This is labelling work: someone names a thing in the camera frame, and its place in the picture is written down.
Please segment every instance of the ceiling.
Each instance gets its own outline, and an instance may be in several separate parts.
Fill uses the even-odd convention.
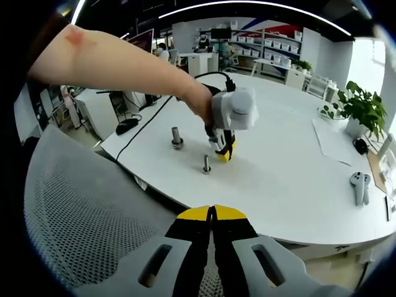
[[[315,30],[332,41],[347,41],[351,37],[325,22],[300,12],[258,4],[221,4],[179,12],[162,19],[159,15],[214,0],[86,0],[77,25],[101,30],[116,36],[133,32],[137,24],[146,28],[171,28],[177,22],[210,17],[255,17],[277,20]],[[73,6],[78,0],[71,0]],[[351,0],[273,0],[321,16],[352,34],[352,37],[371,36],[371,24],[353,8]]]

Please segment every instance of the computer mouse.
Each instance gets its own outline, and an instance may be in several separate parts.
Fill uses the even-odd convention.
[[[123,135],[125,132],[128,132],[132,128],[136,127],[139,123],[138,119],[126,119],[118,124],[116,133],[117,135]]]

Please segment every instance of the paper sheet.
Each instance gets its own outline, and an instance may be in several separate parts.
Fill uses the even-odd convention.
[[[312,125],[319,140],[323,156],[351,166],[352,140],[344,133],[334,131],[330,124],[321,119],[313,119]]]

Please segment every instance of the green plant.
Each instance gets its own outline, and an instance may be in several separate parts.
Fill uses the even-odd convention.
[[[295,59],[295,58],[290,58],[290,61],[292,64],[296,65],[299,68],[307,69],[308,71],[310,71],[312,69],[312,65],[308,61],[299,60],[299,59]]]
[[[303,69],[307,69],[308,71],[310,71],[312,69],[312,65],[308,61],[300,61],[300,65],[299,66],[301,68],[303,68]]]
[[[340,104],[333,103],[333,107],[343,118],[352,117],[357,119],[360,124],[366,126],[370,130],[370,135],[374,135],[379,139],[384,130],[386,111],[382,105],[382,99],[377,92],[371,94],[363,90],[357,83],[350,81],[346,85],[347,95],[339,90],[338,97]],[[327,105],[323,106],[322,114],[334,118],[334,111],[330,111]]]

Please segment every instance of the computer monitor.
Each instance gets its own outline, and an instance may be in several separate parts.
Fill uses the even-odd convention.
[[[152,52],[153,46],[154,29],[147,30],[146,32],[140,33],[132,38],[127,39],[129,43],[136,45],[144,51],[149,53]]]
[[[231,39],[231,28],[211,29],[212,39]]]

